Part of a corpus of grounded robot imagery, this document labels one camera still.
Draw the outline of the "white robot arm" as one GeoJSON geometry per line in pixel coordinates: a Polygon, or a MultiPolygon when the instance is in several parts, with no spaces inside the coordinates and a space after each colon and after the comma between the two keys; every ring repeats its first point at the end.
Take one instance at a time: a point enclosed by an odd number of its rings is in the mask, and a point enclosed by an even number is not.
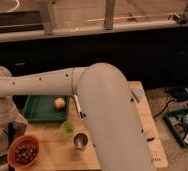
{"type": "Polygon", "coordinates": [[[97,63],[13,77],[0,66],[0,128],[19,112],[14,95],[76,95],[102,171],[156,171],[127,79],[97,63]]]}

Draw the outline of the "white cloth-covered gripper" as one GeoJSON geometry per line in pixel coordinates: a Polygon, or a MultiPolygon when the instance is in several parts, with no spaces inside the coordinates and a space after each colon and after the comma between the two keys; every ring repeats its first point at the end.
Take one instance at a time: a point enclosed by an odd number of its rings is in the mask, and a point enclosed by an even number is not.
{"type": "Polygon", "coordinates": [[[3,134],[3,129],[1,127],[4,127],[12,122],[24,125],[28,124],[27,119],[23,115],[21,115],[16,108],[2,112],[0,113],[0,137],[3,134]]]}

